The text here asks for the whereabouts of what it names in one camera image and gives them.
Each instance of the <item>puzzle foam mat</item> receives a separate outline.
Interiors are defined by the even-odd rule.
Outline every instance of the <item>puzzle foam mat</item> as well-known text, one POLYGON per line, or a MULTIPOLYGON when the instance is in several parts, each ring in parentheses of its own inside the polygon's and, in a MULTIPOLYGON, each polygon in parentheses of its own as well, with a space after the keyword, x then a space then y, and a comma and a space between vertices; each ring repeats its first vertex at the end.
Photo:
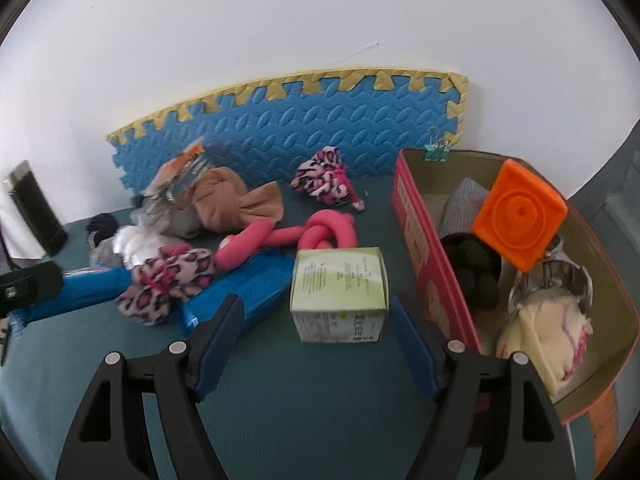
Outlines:
POLYGON ((107 137, 139 193, 158 168, 199 137, 212 164, 249 186, 289 180, 326 145, 352 177, 391 174, 398 151, 462 134, 468 80, 451 72, 361 68, 253 81, 204 94, 107 137))

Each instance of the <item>blue plastic wrapper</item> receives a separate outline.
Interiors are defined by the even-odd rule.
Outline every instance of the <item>blue plastic wrapper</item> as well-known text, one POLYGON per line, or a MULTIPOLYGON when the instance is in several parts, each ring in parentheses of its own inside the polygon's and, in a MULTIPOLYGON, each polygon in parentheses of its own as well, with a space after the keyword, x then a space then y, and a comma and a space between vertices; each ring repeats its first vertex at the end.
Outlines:
POLYGON ((55 298, 11 312, 15 331, 33 321, 114 300, 131 285, 131 273, 121 267, 88 267, 66 272, 62 280, 62 291, 55 298))
POLYGON ((244 302, 244 325, 249 330, 279 304, 293 277, 294 259, 280 251, 262 251, 216 280, 178 311, 186 335, 201 321, 212 319, 227 294, 244 302))

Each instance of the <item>green box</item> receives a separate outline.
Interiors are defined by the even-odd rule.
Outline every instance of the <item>green box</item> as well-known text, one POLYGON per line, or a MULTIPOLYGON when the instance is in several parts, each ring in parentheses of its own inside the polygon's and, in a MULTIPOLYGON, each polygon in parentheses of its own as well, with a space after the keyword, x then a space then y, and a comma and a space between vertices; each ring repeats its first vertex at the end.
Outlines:
POLYGON ((388 306, 385 263, 379 248, 298 252, 291 315, 300 341, 378 341, 388 306))

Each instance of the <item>silver screw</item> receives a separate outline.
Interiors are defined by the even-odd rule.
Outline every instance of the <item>silver screw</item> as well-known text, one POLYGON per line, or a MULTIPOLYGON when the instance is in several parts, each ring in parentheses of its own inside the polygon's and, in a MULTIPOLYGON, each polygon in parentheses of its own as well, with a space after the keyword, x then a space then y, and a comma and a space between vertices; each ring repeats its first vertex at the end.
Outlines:
POLYGON ((516 363, 517 365, 524 366, 525 364, 527 364, 529 362, 529 358, 523 352, 516 352, 513 355, 513 362, 516 363))
POLYGON ((114 365, 120 360, 120 354, 117 352, 111 352, 107 354, 107 357, 104 358, 104 362, 108 365, 114 365))
POLYGON ((187 349, 187 343, 184 341, 174 341, 169 345, 169 352, 172 354, 181 354, 187 349))
POLYGON ((447 348, 451 350, 454 354, 462 354, 465 351, 465 344, 462 341, 458 341, 457 339, 452 339, 447 343, 447 348))

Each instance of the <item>orange circle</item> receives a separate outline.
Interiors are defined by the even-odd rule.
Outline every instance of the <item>orange circle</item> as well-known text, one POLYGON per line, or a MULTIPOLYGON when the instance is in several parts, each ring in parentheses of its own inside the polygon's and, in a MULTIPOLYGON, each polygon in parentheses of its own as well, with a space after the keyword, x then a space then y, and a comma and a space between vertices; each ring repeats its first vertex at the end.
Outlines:
POLYGON ((495 237, 514 250, 535 246, 545 232, 544 208, 535 195, 523 189, 512 190, 500 197, 491 220, 495 237))

